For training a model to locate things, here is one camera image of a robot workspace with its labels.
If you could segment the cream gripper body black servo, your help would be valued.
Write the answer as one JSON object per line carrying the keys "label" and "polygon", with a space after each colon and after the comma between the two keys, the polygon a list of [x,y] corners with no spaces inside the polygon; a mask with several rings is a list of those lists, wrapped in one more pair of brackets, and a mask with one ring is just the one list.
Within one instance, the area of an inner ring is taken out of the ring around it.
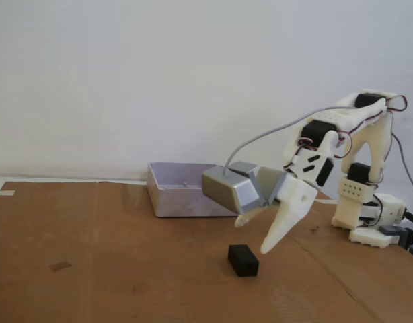
{"label": "cream gripper body black servo", "polygon": [[299,150],[285,167],[287,175],[277,194],[276,222],[296,223],[304,218],[333,167],[332,158],[326,154]]}

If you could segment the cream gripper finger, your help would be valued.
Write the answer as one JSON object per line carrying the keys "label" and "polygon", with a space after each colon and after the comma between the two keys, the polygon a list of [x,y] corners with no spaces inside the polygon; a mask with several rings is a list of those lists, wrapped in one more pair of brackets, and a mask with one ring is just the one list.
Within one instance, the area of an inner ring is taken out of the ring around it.
{"label": "cream gripper finger", "polygon": [[257,217],[259,214],[265,212],[266,210],[273,209],[277,207],[277,202],[273,201],[271,205],[267,207],[256,207],[247,213],[241,214],[237,216],[235,220],[235,227],[242,227],[250,222],[253,218]]}
{"label": "cream gripper finger", "polygon": [[295,214],[292,212],[290,204],[281,202],[276,217],[260,247],[261,253],[266,254],[271,251],[296,223]]}

